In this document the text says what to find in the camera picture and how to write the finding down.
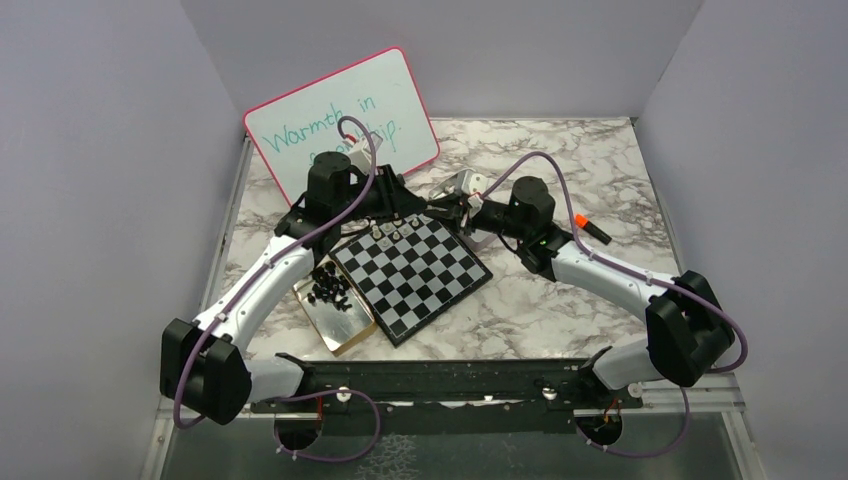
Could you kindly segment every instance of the marble surface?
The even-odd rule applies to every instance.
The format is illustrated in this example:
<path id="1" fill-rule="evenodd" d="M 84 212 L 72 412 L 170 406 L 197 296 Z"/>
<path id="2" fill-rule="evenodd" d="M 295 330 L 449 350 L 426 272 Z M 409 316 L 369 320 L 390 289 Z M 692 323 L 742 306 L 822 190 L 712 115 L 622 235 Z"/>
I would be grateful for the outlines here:
<path id="1" fill-rule="evenodd" d="M 413 192 L 430 188 L 462 168 L 494 179 L 522 154 L 544 150 L 559 161 L 575 211 L 588 216 L 614 239 L 599 251 L 655 271 L 676 272 L 665 225 L 630 121 L 568 119 L 545 121 L 434 120 L 442 154 L 407 178 Z M 567 222 L 562 193 L 544 160 L 532 160 L 492 194 L 509 198 L 522 175 L 543 178 L 557 200 L 555 218 Z M 223 288 L 255 261 L 287 211 L 277 185 L 258 153 L 250 165 L 233 232 Z M 494 278 L 450 308 L 409 341 L 394 348 L 381 330 L 339 360 L 501 359 L 589 356 L 606 345 L 621 346 L 644 335 L 635 317 L 589 292 L 528 273 L 494 242 L 478 253 Z M 288 352 L 304 360 L 334 357 L 289 293 L 259 329 L 250 358 Z"/>

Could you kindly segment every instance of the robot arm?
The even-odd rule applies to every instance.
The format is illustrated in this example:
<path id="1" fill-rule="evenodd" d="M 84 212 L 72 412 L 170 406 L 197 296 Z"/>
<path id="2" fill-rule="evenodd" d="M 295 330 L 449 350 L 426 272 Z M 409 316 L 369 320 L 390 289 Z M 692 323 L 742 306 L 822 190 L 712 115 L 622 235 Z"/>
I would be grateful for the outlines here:
<path id="1" fill-rule="evenodd" d="M 362 193 L 370 164 L 365 142 L 353 145 L 348 155 L 327 152 L 315 158 L 306 192 L 274 229 L 274 236 L 259 259 L 242 278 L 208 310 L 191 322 L 174 319 L 162 335 L 160 392 L 176 396 L 180 376 L 191 351 L 207 335 L 183 390 L 182 403 L 217 423 L 227 423 L 248 402 L 295 393 L 303 368 L 292 358 L 245 361 L 244 351 L 279 300 L 305 277 L 338 242 L 341 223 L 364 218 L 388 221 L 421 213 L 424 199 L 410 193 L 386 165 L 377 169 L 362 202 L 343 222 L 315 235 Z M 302 245 L 281 258 L 284 249 Z M 228 315 L 223 315 L 226 308 Z"/>
<path id="2" fill-rule="evenodd" d="M 607 347 L 581 368 L 590 394 L 600 397 L 630 383 L 661 379 L 692 386 L 733 343 L 732 328 L 713 312 L 676 292 L 637 281 L 582 251 L 571 232 L 553 222 L 556 204 L 541 179 L 516 180 L 505 204 L 482 199 L 487 186 L 481 175 L 462 171 L 434 190 L 427 214 L 455 232 L 470 235 L 479 229 L 517 239 L 515 254 L 530 272 L 588 290 L 647 326 L 645 339 Z M 648 278 L 675 284 L 719 307 L 700 274 L 687 271 L 672 276 L 605 258 Z"/>

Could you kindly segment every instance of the metal plate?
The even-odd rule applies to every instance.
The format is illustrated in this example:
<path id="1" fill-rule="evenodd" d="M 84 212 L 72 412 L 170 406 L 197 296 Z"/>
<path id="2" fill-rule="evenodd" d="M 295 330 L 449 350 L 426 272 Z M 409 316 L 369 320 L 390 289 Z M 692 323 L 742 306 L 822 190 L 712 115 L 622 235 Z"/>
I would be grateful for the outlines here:
<path id="1" fill-rule="evenodd" d="M 343 274 L 341 269 L 336 268 L 339 274 Z M 341 355 L 374 333 L 377 324 L 374 323 L 374 319 L 365 309 L 362 299 L 354 289 L 351 288 L 347 293 L 351 308 L 341 312 L 332 303 L 324 303 L 320 300 L 316 300 L 314 304 L 309 303 L 306 296 L 312 291 L 314 283 L 311 277 L 297 282 L 294 285 L 294 295 L 333 355 Z"/>

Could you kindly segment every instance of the gray wall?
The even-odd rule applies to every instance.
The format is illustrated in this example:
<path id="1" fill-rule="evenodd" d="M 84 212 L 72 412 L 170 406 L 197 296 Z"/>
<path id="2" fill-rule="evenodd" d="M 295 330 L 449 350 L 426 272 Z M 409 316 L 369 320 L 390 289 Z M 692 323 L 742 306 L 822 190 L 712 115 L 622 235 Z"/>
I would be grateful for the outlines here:
<path id="1" fill-rule="evenodd" d="M 240 111 L 392 45 L 431 115 L 639 115 L 702 0 L 182 0 Z"/>
<path id="2" fill-rule="evenodd" d="M 135 478 L 240 118 L 177 0 L 4 1 L 0 105 L 0 476 Z"/>
<path id="3" fill-rule="evenodd" d="M 845 478 L 848 2 L 707 0 L 637 133 L 682 257 L 751 338 L 772 479 Z"/>

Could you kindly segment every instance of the black metal base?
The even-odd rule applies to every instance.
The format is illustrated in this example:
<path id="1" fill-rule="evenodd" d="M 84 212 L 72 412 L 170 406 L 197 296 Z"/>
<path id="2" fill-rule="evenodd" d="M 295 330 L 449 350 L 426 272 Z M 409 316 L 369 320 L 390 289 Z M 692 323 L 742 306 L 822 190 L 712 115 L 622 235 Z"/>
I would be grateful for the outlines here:
<path id="1" fill-rule="evenodd" d="M 622 408 L 641 400 L 626 390 L 587 395 L 578 368 L 586 359 L 408 362 L 300 362 L 306 372 L 298 395 L 347 387 L 378 403 L 383 434 L 574 433 L 575 409 L 602 409 L 614 396 Z M 543 389 L 552 396 L 548 399 Z M 484 400 L 511 401 L 485 404 Z M 458 402 L 445 405 L 446 402 Z M 477 405 L 462 405 L 479 402 Z M 361 436 L 374 431 L 374 412 L 353 397 L 324 398 L 322 435 Z M 251 405 L 255 413 L 316 413 L 314 401 Z M 285 430 L 317 428 L 315 420 L 278 420 Z"/>

